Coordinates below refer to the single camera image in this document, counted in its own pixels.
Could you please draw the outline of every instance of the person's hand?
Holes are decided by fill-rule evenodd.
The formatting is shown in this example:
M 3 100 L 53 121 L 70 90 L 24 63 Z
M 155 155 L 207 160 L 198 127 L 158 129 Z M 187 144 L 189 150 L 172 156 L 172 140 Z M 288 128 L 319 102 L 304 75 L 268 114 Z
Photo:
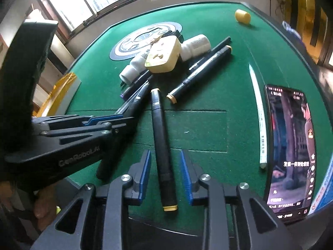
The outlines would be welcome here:
M 13 194 L 11 184 L 0 182 L 0 202 L 9 210 L 12 210 L 10 197 Z M 37 200 L 34 204 L 34 215 L 38 219 L 38 228 L 43 231 L 56 218 L 56 195 L 55 185 L 47 186 L 37 194 Z
M 273 177 L 274 178 L 280 178 L 280 177 L 283 177 L 284 176 L 284 173 L 279 171 L 279 170 L 273 170 Z

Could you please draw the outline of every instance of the black marker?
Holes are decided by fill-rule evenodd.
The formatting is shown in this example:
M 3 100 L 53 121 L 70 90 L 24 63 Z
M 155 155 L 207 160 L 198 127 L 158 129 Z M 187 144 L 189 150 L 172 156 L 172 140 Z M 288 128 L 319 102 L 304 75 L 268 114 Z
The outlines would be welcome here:
M 212 70 L 224 57 L 231 54 L 232 48 L 229 45 L 224 46 L 221 50 L 217 51 L 211 58 L 205 63 L 199 66 L 193 71 L 187 78 L 185 78 L 179 86 L 172 90 L 167 98 L 171 100 L 173 104 L 177 102 L 177 99 L 195 82 L 199 81 L 206 73 Z
M 231 42 L 231 37 L 226 37 L 223 41 L 217 44 L 214 48 L 212 48 L 203 58 L 201 58 L 198 62 L 194 63 L 190 68 L 189 71 L 195 71 L 199 66 L 205 63 L 209 58 L 211 58 L 216 52 L 221 50 L 224 46 L 229 45 Z
M 147 82 L 140 88 L 130 106 L 124 111 L 124 117 L 138 118 L 140 116 L 141 112 L 144 110 L 147 95 L 149 94 L 149 86 L 150 84 Z M 122 148 L 126 145 L 126 142 L 128 142 L 127 140 L 130 139 L 129 136 L 134 134 L 135 130 L 136 129 L 134 128 L 133 131 L 129 132 L 127 135 L 114 139 L 112 144 L 113 149 L 110 151 L 109 155 L 101 160 L 97 168 L 96 177 L 98 179 L 103 181 L 110 179 L 111 173 L 123 153 Z
M 127 108 L 132 104 L 134 98 L 136 97 L 136 95 L 139 93 L 141 87 L 127 100 L 123 103 L 123 105 L 121 105 L 121 107 L 119 107 L 119 109 L 114 113 L 115 115 L 119 115 L 119 114 L 123 114 Z
M 178 208 L 176 186 L 174 183 L 164 110 L 160 100 L 159 89 L 153 89 L 150 94 L 152 96 L 154 144 L 161 202 L 164 211 L 175 211 Z
M 120 97 L 126 101 L 128 100 L 135 91 L 137 91 L 150 77 L 152 73 L 147 70 L 143 74 L 141 74 L 129 87 L 125 89 L 125 91 L 120 94 Z
M 139 117 L 140 113 L 144 109 L 145 99 L 149 93 L 150 83 L 146 81 L 140 88 L 139 93 L 134 97 L 132 104 L 123 113 L 124 117 Z

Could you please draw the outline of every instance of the metal screw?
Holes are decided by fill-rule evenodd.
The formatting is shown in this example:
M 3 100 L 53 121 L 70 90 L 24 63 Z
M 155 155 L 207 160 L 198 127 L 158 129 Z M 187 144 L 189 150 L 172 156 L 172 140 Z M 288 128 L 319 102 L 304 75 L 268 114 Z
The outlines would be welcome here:
M 122 175 L 121 179 L 122 179 L 122 181 L 129 181 L 130 175 L 129 174 Z
M 205 181 L 210 180 L 210 175 L 208 175 L 208 174 L 203 174 L 203 175 L 201 175 L 201 179 L 202 179 L 202 180 L 205 180 Z
M 87 183 L 84 185 L 84 187 L 86 188 L 87 191 L 91 190 L 93 188 L 94 185 L 92 185 L 91 183 Z
M 249 188 L 249 185 L 248 185 L 246 182 L 241 182 L 241 183 L 239 184 L 239 187 L 240 187 L 241 189 L 243 189 L 243 190 L 246 190 L 246 189 Z

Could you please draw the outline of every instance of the wall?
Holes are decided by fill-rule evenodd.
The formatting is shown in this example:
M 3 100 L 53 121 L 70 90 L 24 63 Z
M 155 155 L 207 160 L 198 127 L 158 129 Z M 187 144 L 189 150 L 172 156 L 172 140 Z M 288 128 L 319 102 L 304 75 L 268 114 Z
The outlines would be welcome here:
M 328 18 L 318 0 L 285 0 L 285 21 L 302 37 L 306 50 L 315 63 L 325 52 Z
M 11 44 L 31 4 L 33 4 L 34 8 L 39 8 L 37 0 L 15 0 L 3 21 L 0 23 L 0 34 L 7 46 Z
M 119 7 L 103 18 L 92 23 L 72 38 L 69 43 L 66 44 L 66 48 L 74 57 L 77 57 L 106 28 L 117 22 L 164 6 L 200 1 L 244 1 L 270 15 L 270 0 L 136 0 L 128 5 Z
M 55 83 L 61 77 L 62 73 L 51 63 L 49 59 L 46 59 L 45 67 L 38 83 L 47 93 L 50 93 L 53 90 Z
M 46 101 L 48 94 L 42 89 L 39 85 L 36 86 L 34 93 L 34 103 L 36 103 L 39 107 Z
M 42 14 L 42 11 L 40 9 L 34 9 L 29 16 L 28 19 L 33 20 L 44 20 L 45 17 Z M 61 42 L 61 40 L 58 38 L 57 35 L 54 35 L 52 44 L 51 44 L 51 50 L 54 52 L 54 54 L 59 58 L 59 60 L 65 65 L 65 67 L 69 68 L 71 64 L 74 62 L 73 56 L 69 53 L 69 51 L 66 49 L 64 44 Z

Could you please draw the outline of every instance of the white bottle cap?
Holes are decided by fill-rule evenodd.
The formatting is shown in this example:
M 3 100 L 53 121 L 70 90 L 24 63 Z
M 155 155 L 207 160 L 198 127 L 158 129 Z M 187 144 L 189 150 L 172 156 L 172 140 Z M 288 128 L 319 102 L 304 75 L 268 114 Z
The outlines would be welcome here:
M 124 83 L 130 85 L 139 75 L 140 73 L 131 64 L 129 64 L 119 74 L 119 77 Z
M 183 62 L 189 60 L 192 57 L 190 48 L 183 43 L 181 44 L 180 57 L 183 60 Z
M 194 38 L 195 38 L 195 40 L 192 40 L 192 44 L 191 44 L 192 57 L 196 57 L 201 54 L 204 54 L 211 49 L 210 42 L 205 35 L 198 35 Z

